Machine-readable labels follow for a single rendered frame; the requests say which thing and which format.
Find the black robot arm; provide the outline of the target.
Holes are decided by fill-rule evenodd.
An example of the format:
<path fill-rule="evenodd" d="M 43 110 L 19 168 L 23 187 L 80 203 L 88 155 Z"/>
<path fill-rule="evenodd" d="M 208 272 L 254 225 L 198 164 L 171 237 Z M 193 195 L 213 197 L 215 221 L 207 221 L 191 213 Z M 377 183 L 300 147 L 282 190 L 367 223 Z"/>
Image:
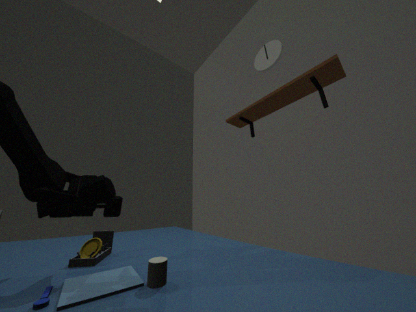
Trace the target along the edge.
<path fill-rule="evenodd" d="M 104 175 L 75 175 L 51 160 L 24 117 L 11 87 L 0 81 L 0 145 L 14 163 L 24 196 L 36 202 L 38 218 L 73 216 L 116 197 Z M 64 190 L 69 182 L 68 190 Z"/>

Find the olive-yellow plate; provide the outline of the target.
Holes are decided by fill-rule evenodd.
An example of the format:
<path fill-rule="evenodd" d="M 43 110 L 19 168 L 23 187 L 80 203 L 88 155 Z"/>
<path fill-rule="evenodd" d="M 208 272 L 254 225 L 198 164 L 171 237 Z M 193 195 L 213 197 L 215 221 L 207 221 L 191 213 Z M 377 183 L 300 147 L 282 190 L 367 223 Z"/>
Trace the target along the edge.
<path fill-rule="evenodd" d="M 95 258 L 96 255 L 99 254 L 101 248 L 103 246 L 103 242 L 100 238 L 93 238 L 89 241 L 86 241 L 85 244 L 81 247 L 80 250 L 80 259 L 82 258 L 90 258 L 90 254 L 94 251 L 91 258 Z"/>

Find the dark grey dish rack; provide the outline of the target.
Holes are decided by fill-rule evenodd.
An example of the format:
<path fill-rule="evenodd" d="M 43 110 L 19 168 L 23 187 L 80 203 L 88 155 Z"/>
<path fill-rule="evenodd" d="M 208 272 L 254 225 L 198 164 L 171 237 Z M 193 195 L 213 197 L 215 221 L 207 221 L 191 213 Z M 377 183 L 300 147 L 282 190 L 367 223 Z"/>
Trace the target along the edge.
<path fill-rule="evenodd" d="M 93 238 L 100 238 L 103 242 L 101 251 L 95 258 L 91 258 L 94 251 L 90 254 L 90 258 L 80 259 L 81 254 L 77 252 L 77 256 L 69 259 L 68 267 L 94 267 L 104 258 L 106 258 L 112 251 L 114 231 L 94 231 Z"/>

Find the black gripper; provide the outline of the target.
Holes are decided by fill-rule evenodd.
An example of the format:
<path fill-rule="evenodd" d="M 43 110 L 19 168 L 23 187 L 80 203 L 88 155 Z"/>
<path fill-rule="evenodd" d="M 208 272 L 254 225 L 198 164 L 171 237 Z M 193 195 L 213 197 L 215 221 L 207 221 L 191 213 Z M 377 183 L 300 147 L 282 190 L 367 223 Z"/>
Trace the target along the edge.
<path fill-rule="evenodd" d="M 93 205 L 92 207 L 85 206 L 85 208 L 79 214 L 76 214 L 73 216 L 93 216 L 94 210 L 99 209 L 99 208 L 104 208 L 103 216 L 107 216 L 107 217 L 119 217 L 120 216 L 121 208 L 122 208 L 122 197 L 116 196 L 115 198 L 108 199 L 106 201 L 101 202 L 100 204 L 102 205 Z M 72 216 L 60 216 L 60 215 L 53 215 L 53 214 L 50 214 L 49 216 L 50 218 L 72 217 Z"/>

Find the beige cylinder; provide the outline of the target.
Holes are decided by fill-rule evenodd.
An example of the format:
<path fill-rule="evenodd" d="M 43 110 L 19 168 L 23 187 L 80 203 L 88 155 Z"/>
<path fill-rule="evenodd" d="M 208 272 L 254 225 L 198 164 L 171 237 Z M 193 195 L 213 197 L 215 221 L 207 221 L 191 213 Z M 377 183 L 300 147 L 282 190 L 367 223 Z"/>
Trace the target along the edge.
<path fill-rule="evenodd" d="M 154 257 L 149 260 L 147 286 L 151 289 L 164 287 L 167 278 L 168 260 L 166 257 Z"/>

